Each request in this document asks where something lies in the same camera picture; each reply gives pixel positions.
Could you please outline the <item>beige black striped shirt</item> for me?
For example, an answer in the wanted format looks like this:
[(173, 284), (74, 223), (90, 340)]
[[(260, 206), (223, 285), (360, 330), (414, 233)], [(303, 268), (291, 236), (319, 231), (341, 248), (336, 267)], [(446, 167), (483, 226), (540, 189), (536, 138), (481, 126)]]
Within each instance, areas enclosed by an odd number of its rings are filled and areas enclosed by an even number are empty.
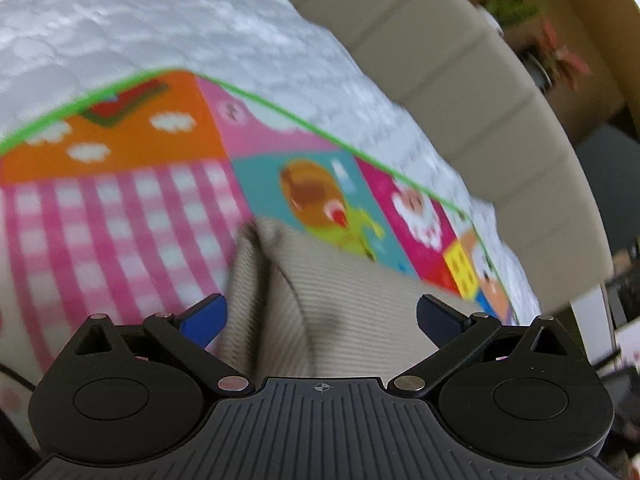
[(479, 308), (278, 220), (256, 218), (238, 233), (224, 289), (228, 321), (215, 353), (253, 382), (390, 380), (436, 350), (416, 320), (425, 294), (464, 314)]

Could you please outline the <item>colourful cartoon play mat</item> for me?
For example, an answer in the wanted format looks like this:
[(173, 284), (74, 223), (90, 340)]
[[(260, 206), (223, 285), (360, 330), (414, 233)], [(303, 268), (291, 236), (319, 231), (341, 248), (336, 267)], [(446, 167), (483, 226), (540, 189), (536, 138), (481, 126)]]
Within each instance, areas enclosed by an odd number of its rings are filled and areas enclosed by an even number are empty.
[(1, 253), (40, 370), (89, 314), (137, 324), (222, 292), (256, 216), (518, 318), (468, 207), (258, 96), (168, 70), (2, 146)]

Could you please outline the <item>red leaf potted plant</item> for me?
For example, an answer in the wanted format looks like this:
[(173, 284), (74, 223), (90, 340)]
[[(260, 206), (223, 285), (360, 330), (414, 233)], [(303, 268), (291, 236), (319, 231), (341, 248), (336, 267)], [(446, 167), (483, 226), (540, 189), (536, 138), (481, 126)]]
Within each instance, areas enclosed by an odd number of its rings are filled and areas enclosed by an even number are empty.
[(546, 18), (540, 21), (540, 33), (530, 37), (530, 43), (518, 58), (542, 94), (549, 93), (558, 84), (575, 91), (578, 79), (591, 74), (589, 65), (562, 43)]

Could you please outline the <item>beige padded headboard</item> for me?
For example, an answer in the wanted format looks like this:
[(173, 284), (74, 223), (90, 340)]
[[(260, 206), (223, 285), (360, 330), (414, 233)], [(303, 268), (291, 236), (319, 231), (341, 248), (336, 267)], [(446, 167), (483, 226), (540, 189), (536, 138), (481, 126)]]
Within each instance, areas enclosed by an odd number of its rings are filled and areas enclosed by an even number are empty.
[(611, 275), (582, 166), (522, 63), (468, 0), (290, 0), (405, 107), (469, 191), (546, 313)]

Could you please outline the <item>white quilted mattress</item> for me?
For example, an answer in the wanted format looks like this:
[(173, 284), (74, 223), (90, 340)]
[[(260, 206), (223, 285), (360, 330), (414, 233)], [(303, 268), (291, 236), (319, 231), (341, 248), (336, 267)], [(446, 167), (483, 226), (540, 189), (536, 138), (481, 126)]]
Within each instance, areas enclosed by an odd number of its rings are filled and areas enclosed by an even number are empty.
[(494, 208), (325, 28), (288, 0), (1, 0), (1, 146), (67, 105), (183, 68), (266, 101), (371, 156), (468, 214), (520, 322), (539, 302), (497, 233)]

